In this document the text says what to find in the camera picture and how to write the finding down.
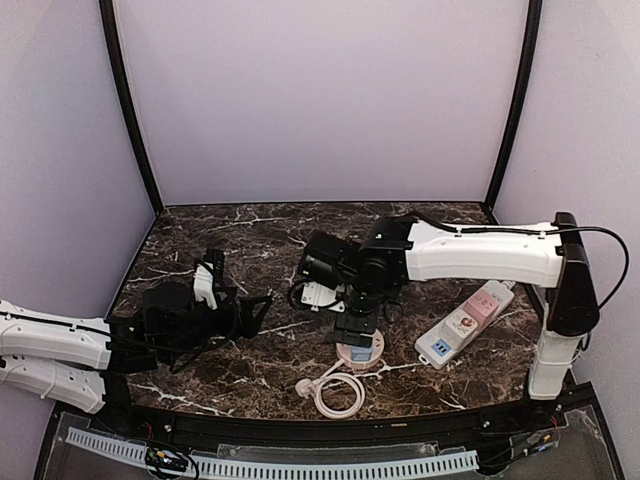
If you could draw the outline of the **pink round power socket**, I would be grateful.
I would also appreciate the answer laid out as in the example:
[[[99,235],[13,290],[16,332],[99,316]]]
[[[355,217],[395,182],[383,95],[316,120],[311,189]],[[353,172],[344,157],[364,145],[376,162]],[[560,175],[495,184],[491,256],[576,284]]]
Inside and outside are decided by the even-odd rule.
[[[354,371],[365,371],[374,367],[384,352],[384,336],[376,330],[370,347],[358,347],[347,344],[336,344],[336,355],[343,364]]]

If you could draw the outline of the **white multicolour power strip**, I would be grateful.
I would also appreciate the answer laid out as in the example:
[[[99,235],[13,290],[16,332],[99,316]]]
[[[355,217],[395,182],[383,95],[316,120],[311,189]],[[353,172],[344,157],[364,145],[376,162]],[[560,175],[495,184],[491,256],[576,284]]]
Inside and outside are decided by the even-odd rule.
[[[419,361],[441,370],[506,309],[514,286],[513,281],[486,282],[415,341]]]

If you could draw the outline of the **white plug adapter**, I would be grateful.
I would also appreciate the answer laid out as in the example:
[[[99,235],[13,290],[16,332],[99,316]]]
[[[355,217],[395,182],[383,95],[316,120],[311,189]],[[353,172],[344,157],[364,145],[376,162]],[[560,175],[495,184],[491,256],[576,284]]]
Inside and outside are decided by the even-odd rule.
[[[468,342],[478,327],[478,323],[463,310],[456,310],[444,319],[440,337],[452,349],[459,349]]]

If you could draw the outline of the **pink cube socket adapter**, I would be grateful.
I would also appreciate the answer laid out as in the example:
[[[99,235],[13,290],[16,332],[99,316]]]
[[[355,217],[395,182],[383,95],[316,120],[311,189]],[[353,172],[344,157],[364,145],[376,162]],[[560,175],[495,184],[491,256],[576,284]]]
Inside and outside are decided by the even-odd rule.
[[[485,290],[477,291],[464,304],[463,310],[479,327],[485,327],[496,315],[500,302]]]

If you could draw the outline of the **blue plug adapter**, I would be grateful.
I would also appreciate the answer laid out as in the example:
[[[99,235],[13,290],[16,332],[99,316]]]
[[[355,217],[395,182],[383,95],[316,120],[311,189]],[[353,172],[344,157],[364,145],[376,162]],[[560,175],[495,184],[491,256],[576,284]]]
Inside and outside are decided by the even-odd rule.
[[[365,363],[371,360],[373,353],[372,348],[352,346],[350,349],[350,359],[352,362]]]

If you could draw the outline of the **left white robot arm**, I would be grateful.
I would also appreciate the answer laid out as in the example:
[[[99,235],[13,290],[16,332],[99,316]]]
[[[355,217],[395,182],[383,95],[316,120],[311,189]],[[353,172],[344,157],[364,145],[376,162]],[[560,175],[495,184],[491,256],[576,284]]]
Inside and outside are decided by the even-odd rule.
[[[1,381],[89,414],[128,408],[128,375],[161,365],[179,373],[205,353],[255,337],[272,302],[179,282],[144,291],[128,317],[62,317],[2,301]]]

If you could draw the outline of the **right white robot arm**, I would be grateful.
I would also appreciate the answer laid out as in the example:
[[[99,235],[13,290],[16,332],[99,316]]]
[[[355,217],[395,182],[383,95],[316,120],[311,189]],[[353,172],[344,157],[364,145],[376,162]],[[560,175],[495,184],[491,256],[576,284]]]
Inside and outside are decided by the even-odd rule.
[[[288,300],[296,309],[336,312],[335,341],[368,348],[378,317],[410,283],[482,280],[486,299],[497,295],[497,286],[540,287],[547,296],[527,392],[551,401],[604,305],[581,238],[586,230],[568,212],[523,226],[443,224],[413,212],[376,220],[360,242],[314,231]]]

